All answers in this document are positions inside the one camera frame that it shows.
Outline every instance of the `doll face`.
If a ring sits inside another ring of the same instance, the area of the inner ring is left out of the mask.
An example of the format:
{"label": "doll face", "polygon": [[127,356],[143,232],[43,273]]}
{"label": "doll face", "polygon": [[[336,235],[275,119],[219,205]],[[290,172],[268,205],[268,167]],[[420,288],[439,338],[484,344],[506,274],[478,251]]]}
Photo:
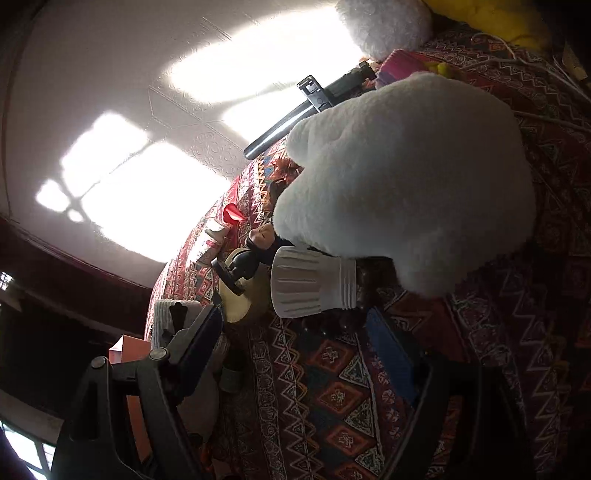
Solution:
{"label": "doll face", "polygon": [[258,228],[253,228],[248,238],[261,250],[267,250],[275,241],[275,229],[272,223],[265,223]]}

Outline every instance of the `gray fluffy pom-pom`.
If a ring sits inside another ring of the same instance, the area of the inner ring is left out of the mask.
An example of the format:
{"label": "gray fluffy pom-pom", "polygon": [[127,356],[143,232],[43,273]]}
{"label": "gray fluffy pom-pom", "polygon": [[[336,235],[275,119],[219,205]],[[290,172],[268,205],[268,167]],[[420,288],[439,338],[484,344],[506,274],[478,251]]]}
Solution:
{"label": "gray fluffy pom-pom", "polygon": [[339,0],[336,11],[353,41],[374,60],[416,50],[431,37],[431,11],[421,0]]}

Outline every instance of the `white wall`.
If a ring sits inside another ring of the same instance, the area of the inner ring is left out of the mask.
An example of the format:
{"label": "white wall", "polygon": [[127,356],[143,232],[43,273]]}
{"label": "white wall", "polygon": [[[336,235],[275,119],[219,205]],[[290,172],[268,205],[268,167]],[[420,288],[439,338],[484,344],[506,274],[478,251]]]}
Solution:
{"label": "white wall", "polygon": [[293,84],[357,63],[330,10],[287,1],[51,0],[11,93],[12,220],[152,286],[242,149],[303,101]]}

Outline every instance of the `patterned tablecloth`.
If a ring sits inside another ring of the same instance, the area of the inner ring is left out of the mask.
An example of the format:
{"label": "patterned tablecloth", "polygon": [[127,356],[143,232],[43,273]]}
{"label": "patterned tablecloth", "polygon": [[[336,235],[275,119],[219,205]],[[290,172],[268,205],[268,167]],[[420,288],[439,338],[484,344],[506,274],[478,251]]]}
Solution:
{"label": "patterned tablecloth", "polygon": [[[460,25],[416,55],[455,66],[509,57],[502,43],[472,38],[474,33]],[[517,54],[560,75],[538,56],[523,50]],[[383,291],[383,307],[391,321],[412,331],[423,345],[452,359],[502,367],[542,474],[569,448],[572,453],[591,427],[591,124],[576,94],[542,69],[483,64],[466,70],[463,80],[513,110],[583,129],[516,115],[537,198],[532,240],[514,255],[484,265],[445,298]],[[229,202],[247,215],[228,239],[227,254],[270,216],[269,184],[280,178],[289,183],[297,174],[284,142],[250,163],[168,263],[152,303],[160,298],[208,303],[217,279],[210,268],[189,260],[206,219],[221,218]],[[321,339],[272,310],[256,324],[228,330],[230,341],[248,353],[250,362],[242,391],[220,399],[212,442],[216,458],[249,480],[371,480],[379,475],[411,411],[393,392],[363,332]],[[459,408],[452,399],[430,476],[444,469]]]}

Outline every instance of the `orange box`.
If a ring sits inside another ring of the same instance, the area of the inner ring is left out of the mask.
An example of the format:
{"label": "orange box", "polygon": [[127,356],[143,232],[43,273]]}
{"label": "orange box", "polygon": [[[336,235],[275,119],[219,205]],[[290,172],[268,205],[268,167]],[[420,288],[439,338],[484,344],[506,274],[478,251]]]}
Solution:
{"label": "orange box", "polygon": [[[121,364],[124,362],[133,362],[141,360],[148,356],[151,350],[150,342],[141,338],[122,335],[119,341],[109,348],[109,362],[112,364]],[[140,461],[152,452],[150,438],[144,424],[142,407],[139,403],[139,397],[127,396],[127,408],[129,410],[129,420],[131,421],[131,430],[134,433],[135,446],[138,449]]]}

